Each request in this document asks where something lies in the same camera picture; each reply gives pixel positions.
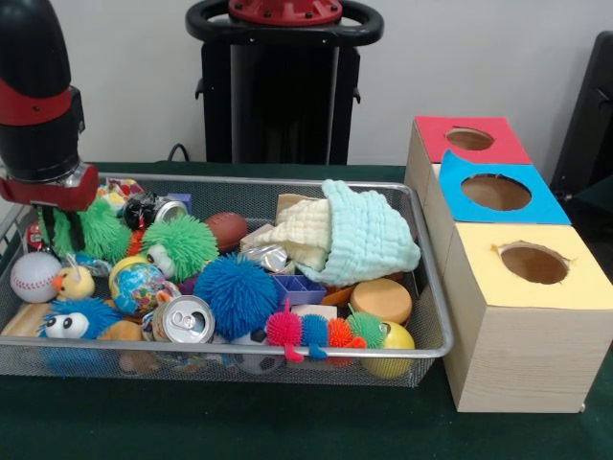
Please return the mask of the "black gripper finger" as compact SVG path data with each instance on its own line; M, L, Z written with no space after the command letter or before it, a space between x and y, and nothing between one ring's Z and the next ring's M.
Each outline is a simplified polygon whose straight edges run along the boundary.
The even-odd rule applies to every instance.
M39 230L43 235L43 239L50 249L54 248L55 238L55 212L52 206L38 206Z
M69 233L72 247L76 252L80 252L85 248L85 237L81 219L76 211L67 211L66 217L70 224Z

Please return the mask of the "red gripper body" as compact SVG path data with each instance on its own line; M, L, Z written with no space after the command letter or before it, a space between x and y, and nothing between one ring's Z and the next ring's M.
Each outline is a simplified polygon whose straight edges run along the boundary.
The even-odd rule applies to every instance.
M80 163L59 181L28 183L1 173L1 197L25 205L45 205L63 211L85 211L97 197L99 172L93 165Z

